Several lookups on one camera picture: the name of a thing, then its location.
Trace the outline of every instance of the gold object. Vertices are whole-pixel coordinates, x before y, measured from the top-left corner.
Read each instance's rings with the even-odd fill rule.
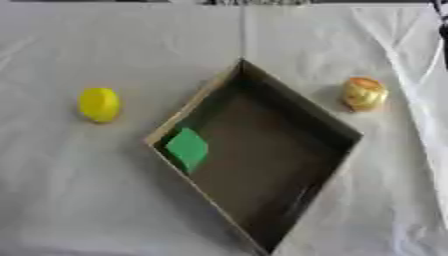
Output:
[[[383,104],[388,93],[376,80],[351,77],[344,83],[343,101],[354,111],[369,111]]]

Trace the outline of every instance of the cardboard box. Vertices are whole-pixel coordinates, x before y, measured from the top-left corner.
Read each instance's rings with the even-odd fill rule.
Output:
[[[208,144],[205,160],[190,174],[165,147],[184,127]],[[242,59],[200,89],[146,142],[259,255],[268,255],[360,138]]]

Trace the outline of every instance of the table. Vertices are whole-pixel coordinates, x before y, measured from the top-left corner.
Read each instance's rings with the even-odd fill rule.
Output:
[[[425,5],[2,2],[0,251],[250,255],[142,142],[243,56],[365,134],[275,255],[444,255],[437,44]],[[390,87],[384,109],[341,108],[351,75]],[[100,85],[124,102],[108,125],[74,111],[82,88]]]

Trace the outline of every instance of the white tablecloth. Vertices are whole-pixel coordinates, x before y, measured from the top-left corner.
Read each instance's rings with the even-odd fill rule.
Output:
[[[0,3],[1,254],[249,255],[142,143],[240,56],[365,134],[276,255],[448,254],[437,26],[424,5]],[[353,75],[389,86],[382,110],[344,111]],[[76,115],[89,86],[118,120]]]

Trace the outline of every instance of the green cube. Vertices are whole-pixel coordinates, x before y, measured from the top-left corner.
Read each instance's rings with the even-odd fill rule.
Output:
[[[207,143],[190,128],[182,128],[165,145],[165,148],[183,165],[188,173],[193,172],[208,152]]]

